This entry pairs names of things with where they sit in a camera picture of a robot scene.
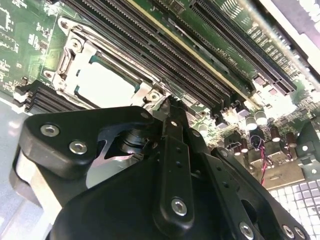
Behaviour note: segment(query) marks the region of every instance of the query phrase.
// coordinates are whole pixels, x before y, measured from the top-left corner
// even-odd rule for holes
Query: black plastic bracket
[[[106,140],[109,148],[120,132],[150,125],[153,120],[137,106],[37,114],[24,122],[19,146],[29,160],[62,178],[76,179],[87,173],[97,157],[99,141]],[[42,134],[43,125],[57,127],[59,134]],[[71,152],[73,141],[85,143],[87,151],[81,155]]]

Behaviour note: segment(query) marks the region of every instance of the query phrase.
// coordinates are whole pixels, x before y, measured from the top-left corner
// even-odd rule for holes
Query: electrolytic capacitor
[[[239,156],[241,154],[241,148],[240,146],[236,146],[234,149],[233,149],[233,153],[235,156]]]
[[[245,138],[241,138],[241,152],[242,153],[247,153],[248,152],[248,142],[247,142],[247,139]]]
[[[272,142],[277,143],[281,140],[279,129],[276,126],[270,127],[270,135]]]
[[[285,135],[286,143],[290,148],[297,147],[296,136],[293,132],[287,132]]]
[[[255,130],[257,128],[257,123],[256,123],[255,117],[251,116],[251,115],[247,116],[245,118],[245,125],[249,131]]]
[[[208,136],[208,125],[207,124],[201,124],[199,126],[199,133],[202,135],[202,137]]]
[[[255,113],[255,121],[258,125],[266,125],[268,122],[267,116],[264,111],[257,111]]]

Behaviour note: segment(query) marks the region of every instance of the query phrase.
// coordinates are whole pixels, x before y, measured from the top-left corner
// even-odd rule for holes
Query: black mechanical arm
[[[143,159],[87,188],[98,156],[132,154]],[[29,117],[10,180],[52,217],[50,240],[310,239],[231,153],[208,150],[172,97],[152,115],[129,106]]]

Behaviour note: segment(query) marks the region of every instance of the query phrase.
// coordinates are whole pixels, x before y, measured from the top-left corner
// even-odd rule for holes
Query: screw
[[[296,231],[296,233],[302,238],[302,239],[306,239],[305,234],[300,230],[300,228],[298,227],[294,227],[294,230]]]
[[[86,144],[82,141],[73,141],[69,145],[69,149],[74,154],[82,155],[85,154],[88,150]]]
[[[222,156],[224,156],[225,158],[228,157],[228,153],[226,150],[221,150],[221,154]]]
[[[178,198],[174,198],[171,201],[171,207],[172,207],[172,210],[175,212],[175,214],[179,216],[183,217],[187,214],[187,206],[182,200]]]
[[[148,119],[148,118],[149,118],[148,114],[146,114],[146,113],[144,113],[144,112],[141,113],[141,116],[144,117],[145,119]]]
[[[286,234],[289,238],[291,238],[291,239],[294,239],[294,238],[295,238],[294,233],[291,231],[291,229],[290,229],[288,226],[283,225],[282,227],[283,227],[283,230],[284,230],[285,234]]]
[[[82,44],[78,39],[72,38],[69,42],[69,48],[72,49],[75,53],[79,53],[81,52]]]
[[[193,135],[195,135],[196,137],[200,137],[200,133],[196,130],[192,130]]]
[[[65,21],[62,21],[61,27],[63,27],[64,29],[68,29],[68,23],[66,23]]]
[[[55,137],[60,133],[60,130],[57,126],[46,124],[40,128],[40,131],[43,135],[47,137]]]
[[[44,71],[43,73],[48,79],[52,78],[52,74],[49,71]]]
[[[246,224],[244,221],[240,222],[239,228],[241,233],[246,237],[248,240],[253,240],[255,235],[252,229]]]

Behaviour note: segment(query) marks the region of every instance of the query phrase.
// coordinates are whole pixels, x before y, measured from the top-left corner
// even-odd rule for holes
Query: motherboard
[[[255,136],[264,143],[279,135],[289,151],[274,160],[279,166],[297,159],[285,136],[297,138],[320,115],[319,73],[258,6],[248,0],[2,1],[0,91],[12,97],[13,110],[28,113],[129,105],[151,112],[173,95],[210,148],[226,147],[244,163],[257,150],[250,131],[261,130]],[[259,169],[263,159],[244,165]]]

